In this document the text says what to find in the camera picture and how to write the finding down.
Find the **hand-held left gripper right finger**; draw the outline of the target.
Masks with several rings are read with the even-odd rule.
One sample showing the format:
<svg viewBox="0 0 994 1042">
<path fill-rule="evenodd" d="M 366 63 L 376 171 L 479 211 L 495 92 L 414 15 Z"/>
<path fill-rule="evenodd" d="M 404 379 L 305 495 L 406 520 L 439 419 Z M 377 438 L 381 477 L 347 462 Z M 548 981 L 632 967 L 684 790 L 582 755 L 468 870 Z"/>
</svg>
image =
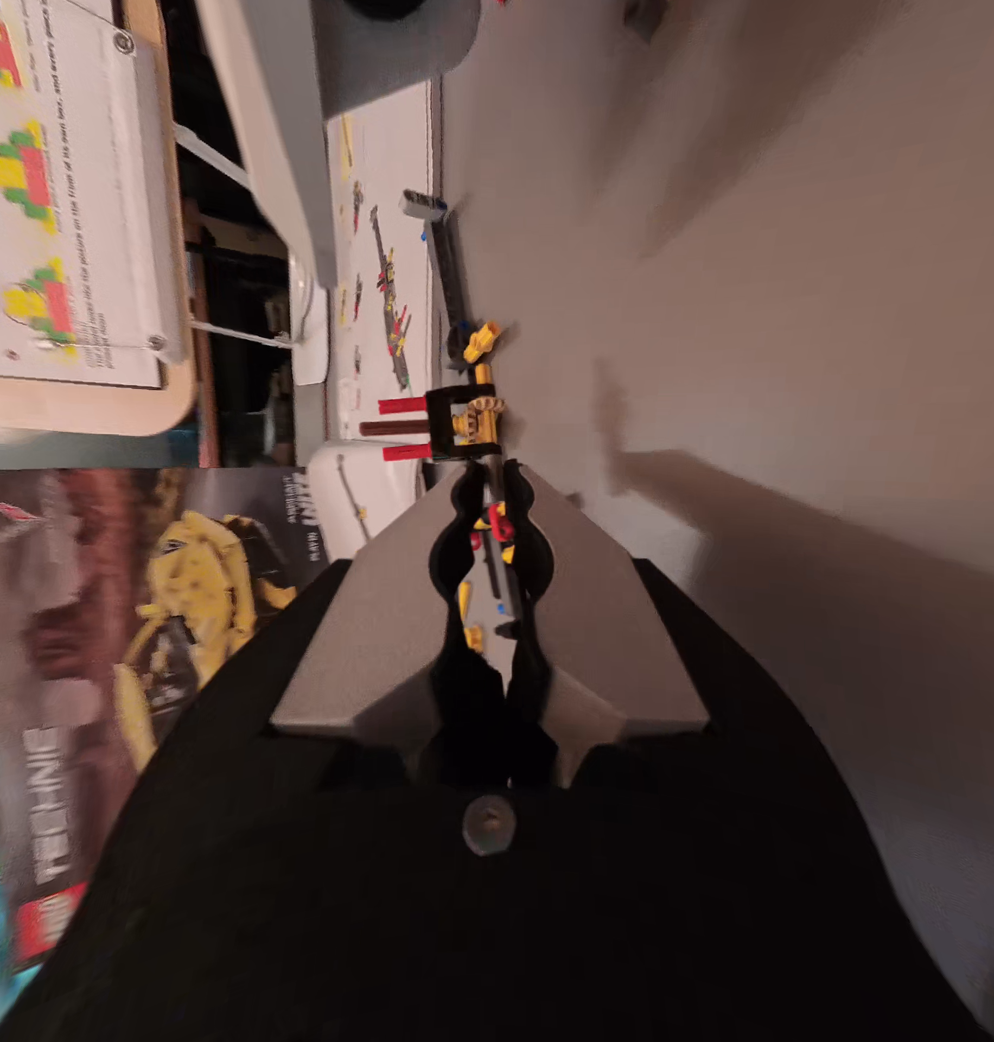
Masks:
<svg viewBox="0 0 994 1042">
<path fill-rule="evenodd" d="M 521 462 L 504 493 L 522 613 L 508 693 L 553 744 L 553 780 L 570 786 L 596 747 L 709 725 L 630 554 Z"/>
</svg>

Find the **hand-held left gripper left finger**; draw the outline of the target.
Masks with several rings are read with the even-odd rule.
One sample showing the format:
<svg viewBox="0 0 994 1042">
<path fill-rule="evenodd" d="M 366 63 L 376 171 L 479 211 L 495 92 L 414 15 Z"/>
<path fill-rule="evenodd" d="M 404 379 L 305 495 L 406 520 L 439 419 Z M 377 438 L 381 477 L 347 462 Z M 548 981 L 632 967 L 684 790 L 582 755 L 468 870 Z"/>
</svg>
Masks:
<svg viewBox="0 0 994 1042">
<path fill-rule="evenodd" d="M 333 745 L 325 786 L 505 785 L 504 680 L 457 598 L 487 476 L 456 468 L 361 550 L 310 637 L 271 725 Z"/>
</svg>

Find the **black lego fork red pins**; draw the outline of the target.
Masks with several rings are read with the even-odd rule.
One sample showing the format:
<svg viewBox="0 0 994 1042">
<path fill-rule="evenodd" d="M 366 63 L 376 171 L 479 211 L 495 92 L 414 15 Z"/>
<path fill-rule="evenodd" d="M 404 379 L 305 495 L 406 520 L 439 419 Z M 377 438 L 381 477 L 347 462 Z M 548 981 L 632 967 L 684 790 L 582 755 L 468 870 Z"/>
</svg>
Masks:
<svg viewBox="0 0 994 1042">
<path fill-rule="evenodd" d="M 499 396 L 495 384 L 449 384 L 415 398 L 386 399 L 378 402 L 383 416 L 380 420 L 428 419 L 430 436 L 424 442 L 395 444 L 383 448 L 386 462 L 480 461 L 489 454 L 502 454 L 499 443 L 499 416 L 491 412 L 481 415 L 479 442 L 474 445 L 456 445 L 452 433 L 451 416 L 470 410 L 469 403 L 481 396 Z"/>
</svg>

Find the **long grey lego beam assembly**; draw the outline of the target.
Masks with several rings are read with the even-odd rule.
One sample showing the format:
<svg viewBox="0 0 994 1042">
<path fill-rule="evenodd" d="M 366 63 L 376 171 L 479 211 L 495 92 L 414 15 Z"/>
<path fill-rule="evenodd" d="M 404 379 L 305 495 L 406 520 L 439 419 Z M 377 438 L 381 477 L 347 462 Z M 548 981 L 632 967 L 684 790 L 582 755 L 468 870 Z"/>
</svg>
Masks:
<svg viewBox="0 0 994 1042">
<path fill-rule="evenodd" d="M 447 384 L 475 384 L 474 367 L 481 361 L 490 365 L 501 329 L 494 322 L 475 321 L 469 313 L 464 270 L 457 252 L 455 215 L 441 197 L 413 189 L 402 193 L 400 207 L 405 215 L 423 223 L 423 235 L 446 319 L 443 364 L 451 374 Z M 505 502 L 490 505 L 483 502 L 472 543 L 474 551 L 486 562 L 496 601 L 498 619 L 493 632 L 514 642 L 521 634 L 521 599 L 511 568 L 516 536 Z"/>
</svg>

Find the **lego box yellow car picture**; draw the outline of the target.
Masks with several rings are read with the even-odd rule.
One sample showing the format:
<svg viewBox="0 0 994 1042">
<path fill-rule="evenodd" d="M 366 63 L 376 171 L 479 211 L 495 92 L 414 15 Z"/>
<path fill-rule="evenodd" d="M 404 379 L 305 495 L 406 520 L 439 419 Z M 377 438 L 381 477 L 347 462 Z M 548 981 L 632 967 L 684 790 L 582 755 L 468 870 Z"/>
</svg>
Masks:
<svg viewBox="0 0 994 1042">
<path fill-rule="evenodd" d="M 0 470 L 9 959 L 54 948 L 139 775 L 325 568 L 302 468 Z"/>
</svg>

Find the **open lego instruction booklet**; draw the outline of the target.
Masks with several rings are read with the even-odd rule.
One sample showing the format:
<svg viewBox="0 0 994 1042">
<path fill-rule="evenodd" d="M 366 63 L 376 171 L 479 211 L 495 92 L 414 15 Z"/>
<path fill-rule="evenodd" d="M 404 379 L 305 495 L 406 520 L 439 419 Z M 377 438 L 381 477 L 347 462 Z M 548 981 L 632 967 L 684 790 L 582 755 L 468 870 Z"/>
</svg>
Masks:
<svg viewBox="0 0 994 1042">
<path fill-rule="evenodd" d="M 296 453 L 327 559 L 351 557 L 409 508 L 420 462 L 386 462 L 413 436 L 363 436 L 380 400 L 438 381 L 437 286 L 406 189 L 436 187 L 434 90 L 411 86 L 337 117 L 326 131 L 336 282 L 290 264 Z"/>
</svg>

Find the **wooden board document stand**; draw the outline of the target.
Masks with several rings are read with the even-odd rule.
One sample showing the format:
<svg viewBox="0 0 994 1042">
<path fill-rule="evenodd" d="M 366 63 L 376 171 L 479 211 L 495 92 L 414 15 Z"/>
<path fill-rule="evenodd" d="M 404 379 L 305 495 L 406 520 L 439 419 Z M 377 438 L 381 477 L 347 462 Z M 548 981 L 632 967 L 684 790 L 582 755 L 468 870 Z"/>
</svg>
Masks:
<svg viewBox="0 0 994 1042">
<path fill-rule="evenodd" d="M 163 390 L 0 379 L 0 430 L 151 436 L 191 410 L 198 364 L 187 282 L 172 93 L 157 2 L 122 2 L 113 25 L 146 44 L 161 107 L 171 280 L 178 342 Z M 336 282 L 330 119 L 434 79 L 469 52 L 480 2 L 197 2 L 207 50 L 230 116 L 250 193 L 268 222 L 322 288 Z"/>
</svg>

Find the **printed instruction sheet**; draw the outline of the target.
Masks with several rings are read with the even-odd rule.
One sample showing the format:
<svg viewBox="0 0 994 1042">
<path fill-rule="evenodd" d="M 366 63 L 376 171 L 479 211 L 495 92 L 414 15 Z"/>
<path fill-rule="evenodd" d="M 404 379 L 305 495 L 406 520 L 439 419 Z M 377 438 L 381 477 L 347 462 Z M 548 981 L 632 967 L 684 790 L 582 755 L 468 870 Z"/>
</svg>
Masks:
<svg viewBox="0 0 994 1042">
<path fill-rule="evenodd" d="M 178 342 L 161 107 L 106 2 L 0 2 L 0 379 L 156 392 Z"/>
</svg>

